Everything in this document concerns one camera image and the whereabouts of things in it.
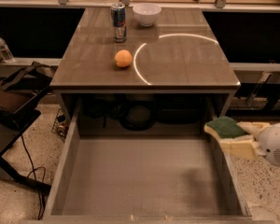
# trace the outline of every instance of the orange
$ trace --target orange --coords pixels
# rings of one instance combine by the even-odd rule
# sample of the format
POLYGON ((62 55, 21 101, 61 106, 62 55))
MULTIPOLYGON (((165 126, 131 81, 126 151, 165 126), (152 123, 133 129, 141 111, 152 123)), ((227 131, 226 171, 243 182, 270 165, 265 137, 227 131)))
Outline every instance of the orange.
POLYGON ((122 49, 116 53, 114 60, 116 66, 123 68, 129 66, 132 63, 133 57, 128 50, 122 49))

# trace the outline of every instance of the drawer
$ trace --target drawer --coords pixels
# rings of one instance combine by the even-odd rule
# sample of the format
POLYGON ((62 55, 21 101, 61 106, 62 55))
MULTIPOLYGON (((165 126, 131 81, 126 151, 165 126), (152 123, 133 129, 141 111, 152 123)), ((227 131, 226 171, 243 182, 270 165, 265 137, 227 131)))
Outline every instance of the drawer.
POLYGON ((202 132, 206 118, 135 132, 114 120, 98 128, 82 110, 79 99, 44 223, 251 220, 231 162, 202 132))

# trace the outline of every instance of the clear bottle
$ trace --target clear bottle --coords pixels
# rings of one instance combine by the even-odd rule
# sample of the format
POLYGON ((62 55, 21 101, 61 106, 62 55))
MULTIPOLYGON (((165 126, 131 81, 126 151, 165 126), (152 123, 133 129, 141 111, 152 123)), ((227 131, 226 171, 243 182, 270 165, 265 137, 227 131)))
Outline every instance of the clear bottle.
POLYGON ((15 58, 13 57, 10 49, 4 39, 0 37, 0 53, 6 63, 15 62, 15 58))

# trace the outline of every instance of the green object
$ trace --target green object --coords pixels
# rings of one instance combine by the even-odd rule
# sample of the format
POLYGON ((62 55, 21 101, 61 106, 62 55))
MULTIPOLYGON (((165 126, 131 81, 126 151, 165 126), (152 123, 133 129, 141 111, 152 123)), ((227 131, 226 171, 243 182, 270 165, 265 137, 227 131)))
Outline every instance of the green object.
POLYGON ((232 118, 226 116, 207 122, 205 125, 213 128, 220 138, 236 138, 247 134, 232 118))

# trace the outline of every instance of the black can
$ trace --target black can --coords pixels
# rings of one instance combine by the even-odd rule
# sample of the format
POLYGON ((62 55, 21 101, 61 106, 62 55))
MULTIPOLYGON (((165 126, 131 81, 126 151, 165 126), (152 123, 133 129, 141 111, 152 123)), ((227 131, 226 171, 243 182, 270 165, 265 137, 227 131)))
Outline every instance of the black can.
POLYGON ((127 39, 124 4, 116 3, 111 6, 111 18, 113 25, 114 41, 124 42, 127 39))

